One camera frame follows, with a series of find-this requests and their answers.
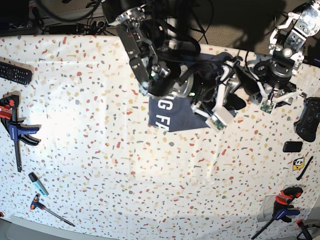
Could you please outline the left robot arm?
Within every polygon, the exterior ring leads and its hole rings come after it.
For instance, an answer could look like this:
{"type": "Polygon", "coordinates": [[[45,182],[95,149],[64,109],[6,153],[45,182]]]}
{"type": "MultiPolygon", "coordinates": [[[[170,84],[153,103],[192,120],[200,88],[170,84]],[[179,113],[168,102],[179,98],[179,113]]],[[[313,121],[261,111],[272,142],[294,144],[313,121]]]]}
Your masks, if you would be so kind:
{"type": "Polygon", "coordinates": [[[304,44],[320,30],[320,2],[310,0],[287,14],[285,23],[278,25],[269,38],[271,57],[249,68],[235,69],[241,86],[249,96],[260,95],[260,110],[271,113],[280,105],[291,105],[302,94],[290,80],[303,63],[304,44]]]}

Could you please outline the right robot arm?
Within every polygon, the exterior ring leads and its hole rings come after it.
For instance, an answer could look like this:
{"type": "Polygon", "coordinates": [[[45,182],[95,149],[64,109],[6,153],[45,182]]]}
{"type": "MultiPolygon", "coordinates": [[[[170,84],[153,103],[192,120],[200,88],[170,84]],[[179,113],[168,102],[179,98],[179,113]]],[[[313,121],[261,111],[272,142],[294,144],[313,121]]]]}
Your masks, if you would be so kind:
{"type": "Polygon", "coordinates": [[[140,92],[154,99],[173,95],[202,111],[217,106],[241,110],[246,102],[232,85],[241,58],[201,57],[200,43],[190,35],[190,21],[200,19],[197,0],[103,0],[129,57],[140,92]]]}

